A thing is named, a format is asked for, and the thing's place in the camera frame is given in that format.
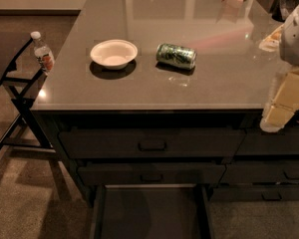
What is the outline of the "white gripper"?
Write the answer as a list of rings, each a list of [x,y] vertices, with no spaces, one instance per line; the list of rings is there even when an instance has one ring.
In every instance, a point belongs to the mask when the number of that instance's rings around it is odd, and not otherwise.
[[[285,20],[279,44],[280,58],[299,66],[299,4]],[[260,128],[266,132],[282,129],[299,110],[299,67],[278,73],[264,106]]]

